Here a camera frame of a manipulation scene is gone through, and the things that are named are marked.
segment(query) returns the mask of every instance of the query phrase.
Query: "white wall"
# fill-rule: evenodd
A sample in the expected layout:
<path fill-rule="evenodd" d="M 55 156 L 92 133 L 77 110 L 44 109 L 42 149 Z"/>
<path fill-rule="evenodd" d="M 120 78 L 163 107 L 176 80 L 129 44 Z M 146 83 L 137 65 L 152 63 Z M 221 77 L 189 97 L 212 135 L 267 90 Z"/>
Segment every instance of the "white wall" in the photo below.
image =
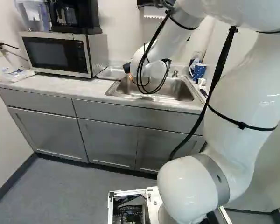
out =
<path fill-rule="evenodd" d="M 216 21 L 203 61 L 208 65 L 205 77 L 209 85 L 229 28 L 230 25 Z M 253 47 L 257 36 L 252 30 L 240 28 L 235 34 L 223 74 L 241 61 Z M 250 187 L 226 207 L 263 212 L 271 212 L 280 207 L 280 123 L 259 153 Z"/>
<path fill-rule="evenodd" d="M 98 0 L 100 25 L 108 34 L 109 58 L 112 62 L 127 62 L 134 53 L 148 42 L 161 20 L 143 17 L 143 9 L 137 7 L 137 0 Z M 193 34 L 185 48 L 172 58 L 173 64 L 188 65 L 194 50 L 204 48 L 213 28 L 213 19 L 207 18 Z"/>
<path fill-rule="evenodd" d="M 14 8 L 14 1 L 0 0 L 0 40 L 19 46 L 17 32 L 23 29 L 24 27 Z M 22 59 L 15 56 L 10 55 L 8 58 L 15 65 L 27 65 L 22 63 Z M 0 69 L 8 66 L 10 66 L 9 62 L 1 57 Z M 0 98 L 0 187 L 31 154 L 32 149 L 15 125 Z"/>

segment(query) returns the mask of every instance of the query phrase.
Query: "cabinet door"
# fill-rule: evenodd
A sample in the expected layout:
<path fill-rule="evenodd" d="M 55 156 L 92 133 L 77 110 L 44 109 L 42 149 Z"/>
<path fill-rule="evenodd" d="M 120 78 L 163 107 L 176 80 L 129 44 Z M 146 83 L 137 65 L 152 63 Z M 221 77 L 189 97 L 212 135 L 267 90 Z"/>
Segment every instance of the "cabinet door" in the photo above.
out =
<path fill-rule="evenodd" d="M 134 169 L 138 128 L 78 119 L 89 162 Z"/>
<path fill-rule="evenodd" d="M 36 152 L 88 162 L 76 118 L 11 107 L 8 110 Z"/>
<path fill-rule="evenodd" d="M 136 169 L 157 173 L 171 151 L 186 134 L 139 128 Z M 204 144 L 202 136 L 194 135 L 175 155 L 175 158 L 198 153 Z"/>

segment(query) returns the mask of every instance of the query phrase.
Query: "sink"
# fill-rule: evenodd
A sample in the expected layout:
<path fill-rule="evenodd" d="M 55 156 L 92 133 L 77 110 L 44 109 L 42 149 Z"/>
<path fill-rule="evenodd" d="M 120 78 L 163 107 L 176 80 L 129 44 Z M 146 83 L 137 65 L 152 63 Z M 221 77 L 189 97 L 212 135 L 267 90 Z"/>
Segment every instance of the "sink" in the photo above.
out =
<path fill-rule="evenodd" d="M 161 82 L 160 79 L 144 77 L 143 85 L 147 91 L 154 90 Z M 167 77 L 162 88 L 155 94 L 143 94 L 139 91 L 136 79 L 133 81 L 124 77 L 121 81 L 116 81 L 106 92 L 107 96 L 117 96 L 128 99 L 143 99 L 161 102 L 192 102 L 196 98 L 191 91 L 191 83 L 185 77 L 179 78 Z"/>

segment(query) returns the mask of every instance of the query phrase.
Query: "gray countertop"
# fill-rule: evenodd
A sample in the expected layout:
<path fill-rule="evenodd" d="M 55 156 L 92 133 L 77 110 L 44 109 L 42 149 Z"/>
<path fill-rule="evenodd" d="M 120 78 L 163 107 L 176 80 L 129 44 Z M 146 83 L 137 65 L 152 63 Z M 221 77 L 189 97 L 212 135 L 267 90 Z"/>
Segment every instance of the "gray countertop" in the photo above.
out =
<path fill-rule="evenodd" d="M 120 69 L 105 69 L 100 78 L 121 79 L 125 74 Z M 195 97 L 199 98 L 199 103 L 179 102 L 174 104 L 165 104 L 148 100 L 132 100 L 127 98 L 106 96 L 105 93 L 112 86 L 114 81 L 105 79 L 80 79 L 73 77 L 57 77 L 48 75 L 35 75 L 23 79 L 16 83 L 1 83 L 1 88 L 27 91 L 33 93 L 47 94 L 53 96 L 90 100 L 103 103 L 138 106 L 152 109 L 167 111 L 186 112 L 199 114 L 203 107 L 201 95 L 196 90 L 195 84 L 192 83 L 195 91 Z"/>

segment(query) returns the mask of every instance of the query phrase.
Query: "blue mug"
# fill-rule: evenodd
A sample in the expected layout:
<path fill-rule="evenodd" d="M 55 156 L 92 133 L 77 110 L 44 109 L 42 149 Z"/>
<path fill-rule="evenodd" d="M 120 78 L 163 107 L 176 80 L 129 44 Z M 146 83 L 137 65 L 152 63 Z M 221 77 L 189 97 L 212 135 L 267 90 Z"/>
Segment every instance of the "blue mug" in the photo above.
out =
<path fill-rule="evenodd" d="M 194 73 L 190 70 L 192 79 L 196 81 L 199 78 L 202 78 L 206 71 L 206 64 L 197 63 L 194 68 Z"/>

